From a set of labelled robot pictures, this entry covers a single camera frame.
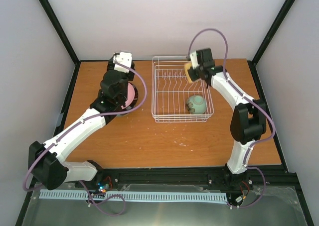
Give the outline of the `yellow mug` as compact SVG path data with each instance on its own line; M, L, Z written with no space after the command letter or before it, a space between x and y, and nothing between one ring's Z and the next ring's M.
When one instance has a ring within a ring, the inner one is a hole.
M185 63L184 71L188 82L193 83L196 80L196 72L194 71L191 62Z

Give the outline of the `teal ceramic bowl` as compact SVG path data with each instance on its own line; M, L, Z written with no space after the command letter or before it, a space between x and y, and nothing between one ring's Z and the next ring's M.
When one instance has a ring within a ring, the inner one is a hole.
M204 114L207 110L206 99L201 95L189 97L185 103L186 110L190 114Z

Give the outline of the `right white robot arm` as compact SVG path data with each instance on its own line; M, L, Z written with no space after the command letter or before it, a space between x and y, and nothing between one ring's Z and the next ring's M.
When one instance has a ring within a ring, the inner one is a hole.
M222 65L215 65L211 49L191 52L188 59L184 67L188 81L205 81L233 110L230 132L234 145L227 168L232 174L244 173L253 144L266 132L265 103L246 94Z

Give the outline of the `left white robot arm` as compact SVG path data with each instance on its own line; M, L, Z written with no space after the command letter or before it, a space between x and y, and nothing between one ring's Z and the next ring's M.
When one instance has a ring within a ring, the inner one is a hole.
M35 141L30 145L25 178L33 175L48 190L72 181L87 181L95 188L101 186L104 175L99 172L96 162L68 162L66 159L77 146L117 115L134 110L131 104L137 100L137 91L130 82L135 75L132 58L113 56L108 61L98 96L89 108L53 138L44 143Z

